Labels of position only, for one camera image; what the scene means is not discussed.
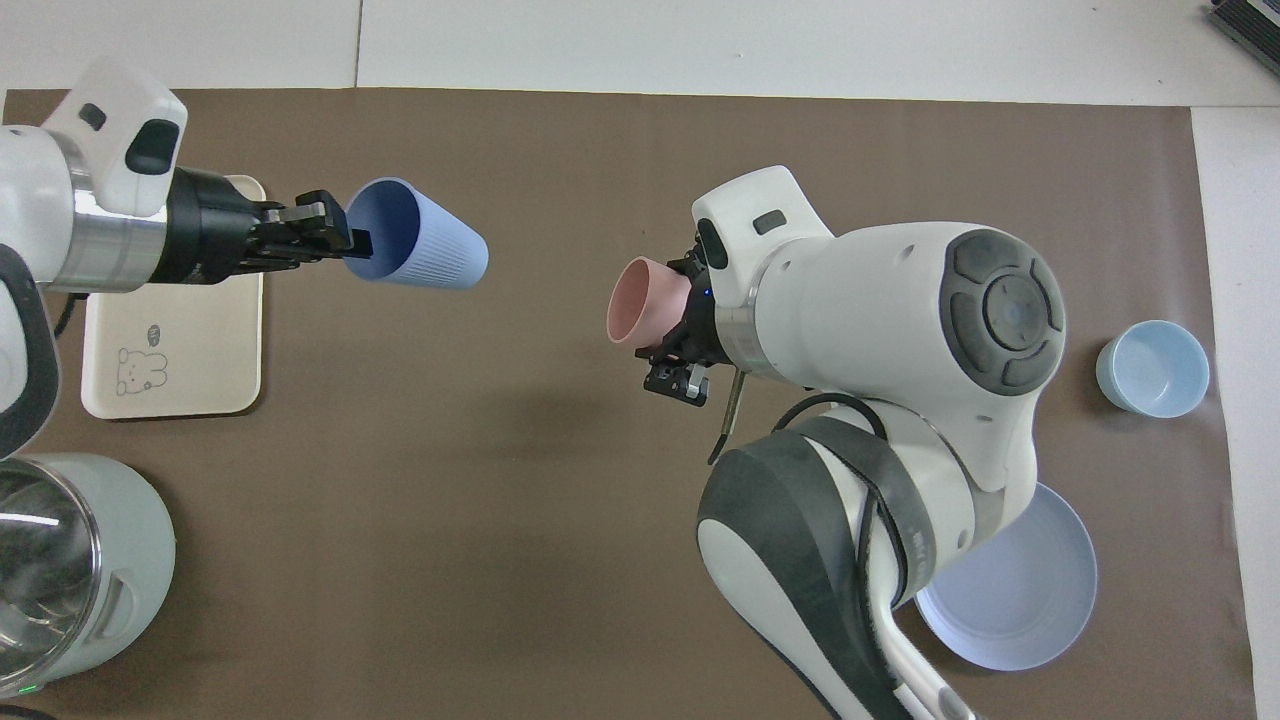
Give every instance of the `cartoon drawing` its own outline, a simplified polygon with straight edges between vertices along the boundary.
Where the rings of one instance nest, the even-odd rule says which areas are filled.
[[[164,369],[169,359],[160,352],[137,352],[120,348],[120,368],[116,372],[115,395],[137,395],[169,380]]]

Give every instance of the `white plate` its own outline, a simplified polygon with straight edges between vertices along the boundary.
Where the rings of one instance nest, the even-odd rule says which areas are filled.
[[[1041,484],[1020,518],[934,575],[915,603],[960,657],[991,670],[1028,670],[1080,637],[1097,591],[1084,523]]]

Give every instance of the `white tile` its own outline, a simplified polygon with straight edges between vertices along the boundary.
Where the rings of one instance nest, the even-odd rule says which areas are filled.
[[[1204,0],[365,0],[361,86],[1280,105]]]
[[[349,87],[360,0],[0,0],[0,90],[69,87],[102,54],[170,87]]]
[[[1258,717],[1280,717],[1280,109],[1192,111]]]

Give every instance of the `brown mat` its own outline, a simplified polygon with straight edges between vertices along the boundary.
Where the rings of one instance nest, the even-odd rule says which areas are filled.
[[[1097,546],[1093,620],[997,674],[913,628],[992,719],[1253,717],[1222,415],[1114,410],[1092,368],[1128,324],[1212,354],[1185,109],[415,90],[198,91],[184,165],[273,197],[398,174],[488,238],[474,291],[338,263],[268,283],[246,416],[105,423],[64,396],[32,450],[136,466],[179,537],[152,628],[31,705],[60,717],[822,717],[704,574],[694,516],[730,374],[703,410],[640,389],[604,340],[617,272],[673,258],[690,202],[788,165],[837,233],[974,220],[1033,243],[1070,346],[1041,405],[1042,480]],[[49,92],[12,94],[6,122]],[[60,299],[50,299],[56,306]],[[736,443],[799,396],[748,384]]]

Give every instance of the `light blue cup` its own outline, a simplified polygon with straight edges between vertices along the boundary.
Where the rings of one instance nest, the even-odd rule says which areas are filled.
[[[360,188],[347,208],[347,224],[369,231],[374,255],[347,258],[366,281],[466,290],[484,277],[484,238],[401,178],[379,178]]]
[[[1097,377],[1116,407],[1148,418],[1178,418],[1204,398],[1208,357],[1181,325],[1147,320],[1102,348]]]

